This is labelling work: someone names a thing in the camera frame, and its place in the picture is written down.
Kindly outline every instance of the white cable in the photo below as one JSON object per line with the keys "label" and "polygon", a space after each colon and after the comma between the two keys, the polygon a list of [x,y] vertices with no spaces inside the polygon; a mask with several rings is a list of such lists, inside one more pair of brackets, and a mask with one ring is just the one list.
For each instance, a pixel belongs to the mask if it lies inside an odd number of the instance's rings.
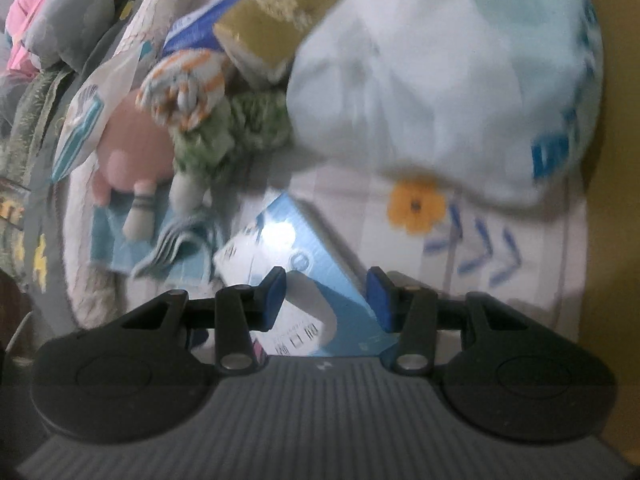
{"label": "white cable", "polygon": [[18,341],[18,337],[20,336],[20,332],[22,332],[22,329],[27,324],[27,321],[30,319],[31,314],[33,314],[33,310],[31,310],[30,312],[27,312],[27,315],[22,318],[22,321],[20,322],[20,325],[18,325],[18,328],[15,329],[14,335],[12,335],[11,339],[9,339],[9,343],[6,346],[6,349],[4,350],[5,354],[9,355],[9,352],[11,352],[11,350],[14,347],[16,341]]}

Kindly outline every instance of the green ruffled fabric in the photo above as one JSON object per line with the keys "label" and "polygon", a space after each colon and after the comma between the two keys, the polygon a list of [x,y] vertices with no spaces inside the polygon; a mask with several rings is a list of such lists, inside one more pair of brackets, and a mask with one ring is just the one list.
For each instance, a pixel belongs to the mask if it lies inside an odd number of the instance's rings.
{"label": "green ruffled fabric", "polygon": [[205,182],[219,182],[249,154],[280,148],[291,137],[284,92],[225,97],[193,130],[172,131],[175,170]]}

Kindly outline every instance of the pink plush toy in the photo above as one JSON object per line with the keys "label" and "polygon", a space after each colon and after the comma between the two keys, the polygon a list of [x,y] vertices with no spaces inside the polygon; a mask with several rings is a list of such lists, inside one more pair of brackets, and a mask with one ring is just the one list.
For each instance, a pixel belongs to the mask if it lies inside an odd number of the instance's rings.
{"label": "pink plush toy", "polygon": [[151,240],[156,188],[174,176],[174,144],[165,126],[156,124],[146,110],[137,110],[137,94],[131,91],[122,100],[104,128],[95,150],[98,170],[92,189],[100,206],[109,205],[112,189],[133,192],[122,231],[129,240]]}

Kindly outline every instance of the white paper bag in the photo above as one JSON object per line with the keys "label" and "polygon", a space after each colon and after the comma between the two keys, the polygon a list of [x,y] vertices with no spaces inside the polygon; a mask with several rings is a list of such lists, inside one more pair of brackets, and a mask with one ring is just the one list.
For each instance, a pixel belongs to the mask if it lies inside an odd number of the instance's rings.
{"label": "white paper bag", "polygon": [[602,87],[590,0],[342,0],[300,46],[298,144],[528,206],[584,155]]}

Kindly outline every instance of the silver screw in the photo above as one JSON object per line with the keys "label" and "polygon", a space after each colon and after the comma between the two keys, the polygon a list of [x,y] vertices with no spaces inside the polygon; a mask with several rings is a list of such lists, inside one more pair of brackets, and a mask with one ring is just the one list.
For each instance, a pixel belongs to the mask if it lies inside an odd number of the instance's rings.
{"label": "silver screw", "polygon": [[220,364],[227,370],[244,370],[251,366],[253,362],[254,360],[245,354],[229,354],[220,359]]}
{"label": "silver screw", "polygon": [[429,360],[420,354],[404,354],[396,359],[396,363],[402,370],[415,372],[426,367],[429,364]]}

